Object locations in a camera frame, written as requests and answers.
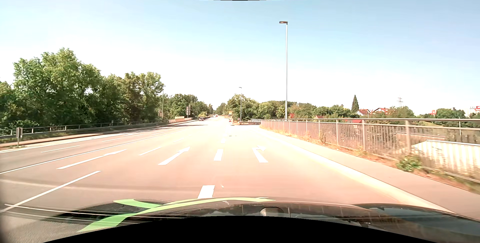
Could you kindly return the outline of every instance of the fence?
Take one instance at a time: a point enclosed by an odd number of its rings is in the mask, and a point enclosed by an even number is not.
[[[172,122],[183,122],[192,120],[192,117],[189,118],[180,118],[180,119],[171,119],[168,123]],[[165,124],[166,121],[128,121],[128,122],[110,122],[110,123],[98,123],[98,124],[79,124],[79,125],[63,125],[63,126],[49,126],[49,127],[33,127],[33,128],[24,128],[23,136],[28,137],[29,140],[38,139],[37,136],[54,136],[56,134],[62,133],[78,133],[78,132],[90,132],[96,130],[109,130],[109,129],[122,129],[128,128],[129,126],[135,127],[149,127],[159,124]],[[3,133],[10,133],[10,135],[0,135],[0,143],[8,142],[7,139],[13,139],[16,137],[15,129],[3,130]]]
[[[398,160],[414,152],[427,168],[480,179],[480,128],[444,127],[429,122],[459,119],[335,118],[268,119],[261,127],[339,147]],[[480,119],[462,119],[477,122]]]

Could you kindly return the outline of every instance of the lamp post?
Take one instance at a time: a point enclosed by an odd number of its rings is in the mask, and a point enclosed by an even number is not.
[[[165,87],[165,85],[162,87],[162,120],[165,118],[165,114],[163,112],[163,98],[165,96],[165,94],[163,93],[163,88]]]
[[[242,87],[239,86],[240,88],[240,122],[242,122]]]
[[[281,21],[280,24],[285,24],[285,119],[289,118],[287,114],[287,95],[288,95],[288,71],[289,71],[289,61],[288,61],[288,43],[289,43],[289,22]]]

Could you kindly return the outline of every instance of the asphalt road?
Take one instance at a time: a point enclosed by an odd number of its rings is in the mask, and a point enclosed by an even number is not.
[[[74,210],[119,199],[399,202],[259,131],[264,130],[256,125],[231,126],[227,119],[213,117],[4,150],[0,213],[12,210],[11,205]],[[4,231],[14,231],[28,222],[32,220],[3,216],[1,224]]]

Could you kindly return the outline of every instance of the car hood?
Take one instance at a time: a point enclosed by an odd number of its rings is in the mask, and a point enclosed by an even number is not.
[[[285,197],[223,197],[181,201],[124,199],[79,210],[16,207],[10,215],[76,225],[75,233],[117,226],[203,216],[266,216],[362,226],[434,242],[480,239],[480,221],[430,208],[392,204],[322,203]]]

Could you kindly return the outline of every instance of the turn arrow marking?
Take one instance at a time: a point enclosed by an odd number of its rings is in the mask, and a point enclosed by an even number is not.
[[[264,146],[260,146],[260,145],[257,145],[257,147],[252,148],[253,153],[255,154],[255,157],[257,157],[258,162],[268,163],[268,161],[262,156],[262,154],[260,154],[257,151],[258,149],[260,149],[261,151],[265,151],[266,148]]]
[[[187,152],[188,150],[190,149],[190,147],[186,147],[186,148],[183,148],[183,149],[180,149],[178,150],[178,153],[169,157],[168,159],[162,161],[161,163],[159,163],[158,165],[167,165],[169,162],[171,162],[173,159],[175,159],[176,157],[180,156],[180,154],[182,154],[183,152]]]
[[[69,167],[72,167],[72,166],[75,166],[75,165],[78,165],[78,164],[82,164],[82,163],[87,162],[87,161],[91,161],[91,160],[96,160],[96,159],[99,159],[99,158],[103,158],[103,157],[108,156],[108,155],[115,155],[115,154],[120,153],[120,152],[125,151],[125,150],[126,150],[126,149],[118,150],[118,151],[111,152],[111,153],[106,153],[106,154],[103,154],[103,155],[101,155],[101,156],[96,156],[96,157],[93,157],[93,158],[89,158],[89,159],[86,159],[86,160],[82,160],[82,161],[79,161],[79,162],[75,162],[75,163],[72,163],[72,164],[69,164],[69,165],[66,165],[66,166],[59,167],[59,168],[57,168],[57,169],[69,168]]]

